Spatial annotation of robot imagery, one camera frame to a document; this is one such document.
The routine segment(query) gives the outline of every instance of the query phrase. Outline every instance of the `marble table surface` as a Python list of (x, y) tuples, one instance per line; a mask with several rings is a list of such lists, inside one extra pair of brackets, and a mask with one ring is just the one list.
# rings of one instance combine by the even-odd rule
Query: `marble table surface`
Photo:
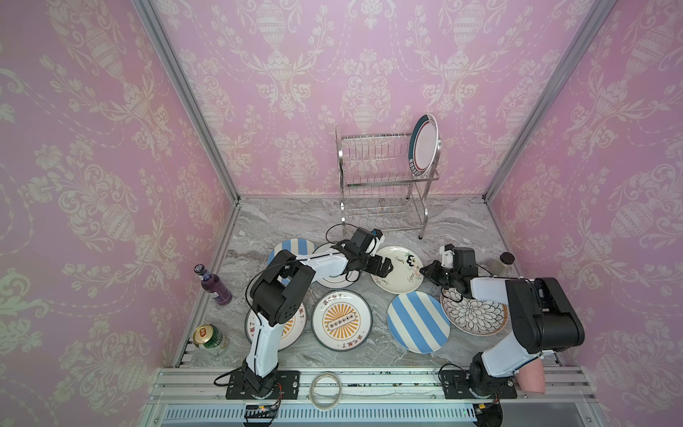
[[(417, 238), (417, 231), (387, 232), (385, 245), (413, 250), (424, 265), (440, 260), (438, 248), (447, 243), (474, 248), (477, 262), (484, 266), (505, 251), (480, 198), (429, 199), (428, 203), (430, 220), (423, 240)], [(220, 356), (195, 351), (191, 361), (194, 367), (239, 366), (250, 347), (245, 336), (247, 281), (267, 265), (268, 254), (276, 244), (301, 237), (319, 246), (325, 243), (327, 229), (339, 223), (336, 199), (242, 199), (240, 205), (241, 211), (219, 272), (232, 289), (234, 300), (225, 307), (209, 302), (204, 319), (229, 338), (228, 349)], [(341, 238), (340, 228), (330, 232), (330, 240)], [(372, 310), (374, 323), (366, 341), (352, 350), (332, 351), (317, 341), (308, 322), (301, 338), (279, 352), (281, 367), (440, 366), (446, 362), (468, 366), (475, 353), (495, 345), (511, 330), (508, 322), (496, 335), (479, 337), (451, 326), (448, 342), (443, 347), (430, 355), (419, 355), (401, 347), (389, 332), (387, 308), (394, 294), (380, 289), (367, 273), (361, 274), (360, 279), (347, 289), (363, 296)], [(428, 280), (419, 290), (439, 298), (439, 288)], [(316, 282), (311, 284), (304, 300), (309, 315), (320, 298), (329, 292), (332, 290)]]

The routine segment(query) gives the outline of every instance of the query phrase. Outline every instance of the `pink wall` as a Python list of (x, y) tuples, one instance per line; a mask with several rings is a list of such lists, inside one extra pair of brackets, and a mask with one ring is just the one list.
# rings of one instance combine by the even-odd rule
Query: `pink wall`
[(591, 0), (155, 0), (242, 194), (338, 194), (334, 126), (439, 120), (435, 193), (481, 194)]
[(524, 273), (570, 295), (613, 426), (683, 415), (682, 62), (682, 2), (618, 2), (494, 201)]
[(228, 201), (129, 1), (0, 14), (0, 425), (134, 426)]

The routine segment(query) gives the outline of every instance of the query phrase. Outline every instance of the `white plate with handwritten text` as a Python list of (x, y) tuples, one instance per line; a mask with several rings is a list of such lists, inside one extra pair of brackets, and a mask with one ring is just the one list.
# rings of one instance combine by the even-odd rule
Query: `white plate with handwritten text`
[(318, 301), (311, 315), (313, 334), (335, 351), (361, 345), (372, 329), (372, 312), (358, 294), (347, 290), (330, 292)]
[(386, 246), (379, 249), (377, 255), (389, 258), (393, 265), (386, 277), (372, 276), (380, 288), (392, 294), (407, 294), (422, 284), (422, 261), (415, 252), (400, 246)]
[[(282, 330), (282, 336), (280, 337), (280, 344), (277, 350), (284, 350), (285, 348), (291, 346), (295, 343), (303, 334), (303, 330), (306, 328), (306, 306), (301, 303), (299, 309), (294, 313), (291, 319), (285, 323), (285, 329)], [(258, 318), (256, 313), (249, 310), (249, 315), (245, 320), (245, 333), (247, 334), (247, 339), (249, 342), (253, 340), (254, 333), (256, 331), (256, 325), (258, 324)]]

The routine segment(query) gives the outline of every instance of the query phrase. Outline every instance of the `green can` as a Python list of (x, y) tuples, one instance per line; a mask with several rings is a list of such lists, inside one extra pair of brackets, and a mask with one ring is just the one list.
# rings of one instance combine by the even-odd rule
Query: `green can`
[(195, 329), (192, 341), (199, 348), (211, 353), (214, 356), (220, 355), (227, 348), (227, 338), (214, 325), (202, 325)]

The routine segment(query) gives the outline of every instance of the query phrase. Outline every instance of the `dish rack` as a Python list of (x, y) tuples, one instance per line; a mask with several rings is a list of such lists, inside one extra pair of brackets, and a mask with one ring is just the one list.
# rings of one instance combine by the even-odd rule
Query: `dish rack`
[[(427, 196), (438, 180), (441, 136), (436, 119), (436, 154), (424, 174), (414, 176), (408, 164), (412, 133), (341, 135), (335, 127), (339, 160), (341, 223), (383, 232), (419, 230), (422, 239), (429, 211)], [(342, 226), (347, 238), (346, 226)]]

